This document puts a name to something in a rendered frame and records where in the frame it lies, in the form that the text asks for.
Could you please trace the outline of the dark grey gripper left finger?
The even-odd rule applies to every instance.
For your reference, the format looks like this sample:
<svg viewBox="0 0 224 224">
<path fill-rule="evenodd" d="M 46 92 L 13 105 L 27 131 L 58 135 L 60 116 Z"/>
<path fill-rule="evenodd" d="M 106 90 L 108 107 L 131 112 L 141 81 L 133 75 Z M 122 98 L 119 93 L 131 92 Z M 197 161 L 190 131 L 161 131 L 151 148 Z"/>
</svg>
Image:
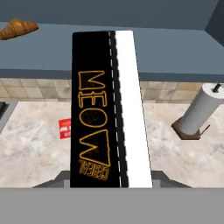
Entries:
<svg viewBox="0 0 224 224">
<path fill-rule="evenodd" d="M 69 188 L 70 187 L 70 171 L 61 171 L 55 179 L 46 181 L 45 183 L 35 185 L 35 188 Z"/>
</svg>

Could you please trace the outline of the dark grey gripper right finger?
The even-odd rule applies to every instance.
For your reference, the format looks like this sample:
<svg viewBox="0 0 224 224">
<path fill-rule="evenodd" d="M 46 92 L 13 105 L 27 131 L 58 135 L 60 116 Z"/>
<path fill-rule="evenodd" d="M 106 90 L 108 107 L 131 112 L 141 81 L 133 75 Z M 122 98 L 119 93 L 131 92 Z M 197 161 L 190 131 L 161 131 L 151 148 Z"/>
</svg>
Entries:
<svg viewBox="0 0 224 224">
<path fill-rule="evenodd" d="M 177 187 L 177 188 L 188 188 L 188 185 L 184 185 L 178 181 L 169 179 L 163 171 L 152 171 L 152 186 L 154 188 L 167 188 L 167 187 Z"/>
</svg>

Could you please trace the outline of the black and white cereal box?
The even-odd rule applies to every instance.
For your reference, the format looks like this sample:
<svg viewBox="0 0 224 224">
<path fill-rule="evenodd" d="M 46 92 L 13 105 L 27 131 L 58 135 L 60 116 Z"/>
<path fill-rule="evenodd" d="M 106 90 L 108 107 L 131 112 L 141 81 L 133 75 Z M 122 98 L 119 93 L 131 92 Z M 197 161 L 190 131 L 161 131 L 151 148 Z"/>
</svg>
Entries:
<svg viewBox="0 0 224 224">
<path fill-rule="evenodd" d="M 70 186 L 151 188 L 132 31 L 73 34 Z"/>
</svg>

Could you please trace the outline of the red yogurt pack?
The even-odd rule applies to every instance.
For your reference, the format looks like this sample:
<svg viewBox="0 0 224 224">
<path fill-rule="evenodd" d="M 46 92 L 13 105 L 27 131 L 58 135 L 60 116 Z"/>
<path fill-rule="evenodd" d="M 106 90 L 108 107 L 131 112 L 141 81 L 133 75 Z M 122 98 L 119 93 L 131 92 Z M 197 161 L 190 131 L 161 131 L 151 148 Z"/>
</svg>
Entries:
<svg viewBox="0 0 224 224">
<path fill-rule="evenodd" d="M 71 136 L 71 119 L 59 120 L 59 137 L 61 139 L 69 138 Z"/>
</svg>

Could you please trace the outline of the blue-grey cabinet shelf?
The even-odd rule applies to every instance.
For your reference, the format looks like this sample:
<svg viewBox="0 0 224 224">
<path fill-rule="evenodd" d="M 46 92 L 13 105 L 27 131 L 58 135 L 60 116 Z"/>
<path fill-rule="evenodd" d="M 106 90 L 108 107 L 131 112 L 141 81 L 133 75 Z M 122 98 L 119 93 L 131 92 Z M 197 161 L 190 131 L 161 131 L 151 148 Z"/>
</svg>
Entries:
<svg viewBox="0 0 224 224">
<path fill-rule="evenodd" d="M 0 41 L 0 78 L 69 79 L 74 32 L 112 31 L 112 26 L 40 24 L 23 37 Z M 224 46 L 196 30 L 136 28 L 142 81 L 224 82 Z"/>
</svg>

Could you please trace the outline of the brown croissant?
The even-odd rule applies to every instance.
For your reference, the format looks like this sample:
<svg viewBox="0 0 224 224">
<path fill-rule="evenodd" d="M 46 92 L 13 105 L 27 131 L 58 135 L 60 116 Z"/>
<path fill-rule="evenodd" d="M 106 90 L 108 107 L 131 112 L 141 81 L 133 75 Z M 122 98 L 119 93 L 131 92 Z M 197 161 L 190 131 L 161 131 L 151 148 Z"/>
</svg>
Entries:
<svg viewBox="0 0 224 224">
<path fill-rule="evenodd" d="M 14 39 L 35 32 L 39 26 L 36 23 L 12 19 L 2 30 L 0 30 L 0 40 Z"/>
</svg>

